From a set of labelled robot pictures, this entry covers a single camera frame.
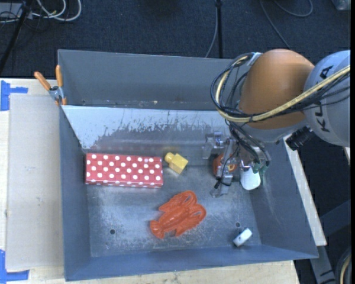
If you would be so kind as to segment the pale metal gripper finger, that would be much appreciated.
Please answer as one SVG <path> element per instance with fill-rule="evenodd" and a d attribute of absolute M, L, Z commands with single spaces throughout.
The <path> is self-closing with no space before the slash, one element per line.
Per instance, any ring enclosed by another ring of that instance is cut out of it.
<path fill-rule="evenodd" d="M 223 177 L 217 177 L 214 187 L 210 190 L 210 195 L 213 198 L 219 198 L 228 193 L 232 184 L 233 177 L 231 175 L 225 175 Z"/>
<path fill-rule="evenodd" d="M 212 153 L 219 153 L 224 148 L 224 139 L 221 132 L 206 134 L 205 144 L 202 146 L 202 158 L 209 159 Z"/>

